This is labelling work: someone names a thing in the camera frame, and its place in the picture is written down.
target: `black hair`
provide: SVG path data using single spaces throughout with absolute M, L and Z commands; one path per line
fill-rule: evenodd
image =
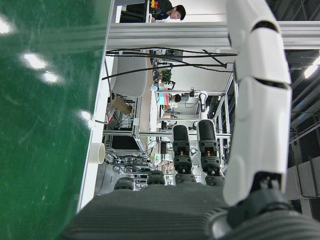
M 178 102 L 181 101 L 181 96 L 180 96 L 179 94 L 176 94 L 176 95 L 174 95 L 174 96 L 175 96 L 174 101 L 175 101 L 176 103 L 178 103 Z
M 175 10 L 181 14 L 180 20 L 182 21 L 186 16 L 185 7 L 182 5 L 175 6 Z

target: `ceiling light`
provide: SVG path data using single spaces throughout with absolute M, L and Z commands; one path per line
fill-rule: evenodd
M 44 69 L 47 66 L 46 61 L 36 53 L 24 53 L 22 58 L 27 67 L 32 69 Z
M 318 65 L 320 64 L 320 56 L 312 63 L 311 66 L 309 66 L 305 71 L 304 71 L 304 77 L 307 79 L 309 78 L 317 69 Z

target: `gray fabric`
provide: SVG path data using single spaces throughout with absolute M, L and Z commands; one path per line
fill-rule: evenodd
M 147 59 L 145 57 L 119 57 L 117 73 L 146 69 Z M 147 85 L 147 71 L 138 71 L 116 77 L 112 92 L 130 97 L 141 97 Z

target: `potted plant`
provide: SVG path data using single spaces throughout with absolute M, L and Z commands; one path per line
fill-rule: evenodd
M 162 75 L 162 78 L 161 78 L 161 82 L 162 83 L 165 83 L 165 84 L 171 84 L 172 83 L 172 81 L 171 81 L 171 76 L 172 76 L 171 69 L 165 69 L 165 70 L 161 71 L 161 75 Z

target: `white wall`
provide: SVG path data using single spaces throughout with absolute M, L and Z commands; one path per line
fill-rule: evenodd
M 172 6 L 183 5 L 184 22 L 226 22 L 227 0 L 170 0 Z
M 235 57 L 218 57 L 217 59 L 219 59 L 223 63 L 233 63 Z M 190 64 L 219 64 L 211 57 L 184 58 L 183 61 Z M 226 71 L 226 69 L 223 67 L 208 68 Z M 192 66 L 174 67 L 171 73 L 171 80 L 176 82 L 174 86 L 175 90 L 189 90 L 191 87 L 194 87 L 195 90 L 224 91 L 227 87 L 230 76 L 230 73 L 227 72 L 209 71 Z

